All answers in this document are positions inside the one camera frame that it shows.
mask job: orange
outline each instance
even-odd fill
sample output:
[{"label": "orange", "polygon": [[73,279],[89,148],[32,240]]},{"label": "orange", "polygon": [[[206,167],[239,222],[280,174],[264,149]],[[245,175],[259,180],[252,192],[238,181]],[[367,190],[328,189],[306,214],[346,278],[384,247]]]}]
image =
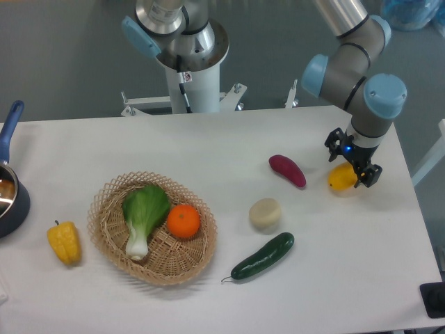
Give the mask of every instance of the orange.
[{"label": "orange", "polygon": [[180,204],[170,210],[167,229],[176,237],[192,237],[200,229],[200,214],[191,205]]}]

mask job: cucumber stem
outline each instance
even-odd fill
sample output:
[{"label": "cucumber stem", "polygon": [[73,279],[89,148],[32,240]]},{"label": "cucumber stem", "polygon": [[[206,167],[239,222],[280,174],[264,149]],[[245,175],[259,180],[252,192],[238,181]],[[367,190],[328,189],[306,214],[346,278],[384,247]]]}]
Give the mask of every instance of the cucumber stem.
[{"label": "cucumber stem", "polygon": [[223,279],[221,280],[221,284],[224,283],[224,282],[227,282],[226,280],[228,280],[229,278],[232,278],[232,277],[231,277],[231,276],[228,276],[228,277],[223,278]]}]

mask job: blue handle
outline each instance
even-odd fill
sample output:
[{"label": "blue handle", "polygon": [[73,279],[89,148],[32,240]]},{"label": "blue handle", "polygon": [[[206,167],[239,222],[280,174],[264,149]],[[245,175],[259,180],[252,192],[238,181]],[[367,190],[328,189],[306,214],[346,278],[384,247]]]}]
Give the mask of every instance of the blue handle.
[{"label": "blue handle", "polygon": [[127,40],[144,56],[154,58],[161,53],[155,41],[128,16],[122,21],[122,30]]},{"label": "blue handle", "polygon": [[8,117],[0,132],[0,161],[9,162],[9,144],[24,107],[22,101],[15,101],[11,110],[9,110]]}]

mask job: yellow lemon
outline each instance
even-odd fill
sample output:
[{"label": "yellow lemon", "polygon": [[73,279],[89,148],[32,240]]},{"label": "yellow lemon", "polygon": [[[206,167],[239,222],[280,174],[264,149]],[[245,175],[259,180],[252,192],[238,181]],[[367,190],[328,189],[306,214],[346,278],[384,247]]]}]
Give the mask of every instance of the yellow lemon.
[{"label": "yellow lemon", "polygon": [[343,162],[331,170],[327,182],[329,186],[336,191],[343,191],[352,187],[357,181],[357,176],[354,173],[353,165],[349,162]]}]

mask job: pot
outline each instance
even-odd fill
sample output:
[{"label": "pot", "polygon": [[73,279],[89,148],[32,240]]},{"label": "pot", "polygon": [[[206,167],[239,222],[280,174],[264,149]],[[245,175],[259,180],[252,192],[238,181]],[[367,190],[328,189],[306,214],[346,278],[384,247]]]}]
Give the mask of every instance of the pot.
[{"label": "pot", "polygon": [[15,231],[28,216],[31,201],[28,191],[9,164],[9,145],[24,108],[15,101],[0,132],[0,238]]}]

